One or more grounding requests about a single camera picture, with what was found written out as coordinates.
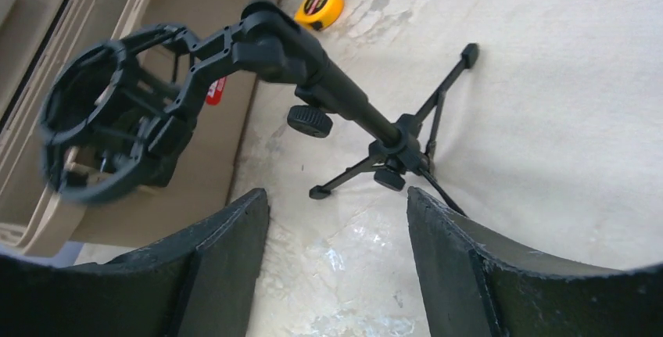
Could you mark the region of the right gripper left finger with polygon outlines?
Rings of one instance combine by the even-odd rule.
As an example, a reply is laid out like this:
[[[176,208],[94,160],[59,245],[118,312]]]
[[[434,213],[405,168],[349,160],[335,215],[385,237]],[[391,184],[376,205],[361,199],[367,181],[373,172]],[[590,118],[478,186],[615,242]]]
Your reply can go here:
[[[4,336],[244,336],[270,220],[267,193],[105,264],[1,258]]]

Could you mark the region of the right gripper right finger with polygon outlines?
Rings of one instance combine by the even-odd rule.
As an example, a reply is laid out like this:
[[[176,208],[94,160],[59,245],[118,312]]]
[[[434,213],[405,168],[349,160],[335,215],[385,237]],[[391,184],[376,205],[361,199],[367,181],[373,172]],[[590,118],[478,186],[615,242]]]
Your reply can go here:
[[[433,336],[659,336],[662,267],[627,271],[522,245],[410,188],[407,219]]]

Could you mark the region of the black tripod mic stand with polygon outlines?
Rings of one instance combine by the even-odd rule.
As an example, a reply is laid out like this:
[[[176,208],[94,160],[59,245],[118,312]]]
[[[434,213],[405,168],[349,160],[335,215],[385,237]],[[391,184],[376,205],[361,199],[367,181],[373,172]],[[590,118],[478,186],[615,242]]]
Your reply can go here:
[[[81,53],[56,78],[39,118],[43,175],[53,191],[84,204],[111,202],[140,185],[165,185],[192,139],[211,84],[248,71],[294,86],[301,104],[289,110],[287,122],[296,131],[324,138],[337,114],[373,138],[366,158],[312,187],[310,198],[324,199],[369,172],[394,191],[403,188],[406,173],[436,186],[435,135],[446,93],[479,54],[477,44],[466,45],[422,107],[390,122],[321,43],[271,1],[251,2],[237,24],[204,39],[179,24],[144,27]],[[421,146],[428,117],[432,136]]]

